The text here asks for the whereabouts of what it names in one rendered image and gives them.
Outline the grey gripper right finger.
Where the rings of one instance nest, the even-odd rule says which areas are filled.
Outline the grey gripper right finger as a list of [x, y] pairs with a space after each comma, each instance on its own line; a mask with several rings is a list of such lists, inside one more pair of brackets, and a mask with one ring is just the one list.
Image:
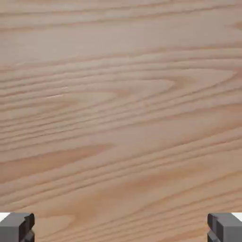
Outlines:
[[207, 242], [242, 242], [242, 212], [209, 213]]

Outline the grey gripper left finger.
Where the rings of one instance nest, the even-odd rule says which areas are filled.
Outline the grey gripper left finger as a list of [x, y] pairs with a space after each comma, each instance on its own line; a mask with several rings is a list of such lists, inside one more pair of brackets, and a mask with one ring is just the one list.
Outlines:
[[35, 242], [33, 213], [0, 212], [0, 242]]

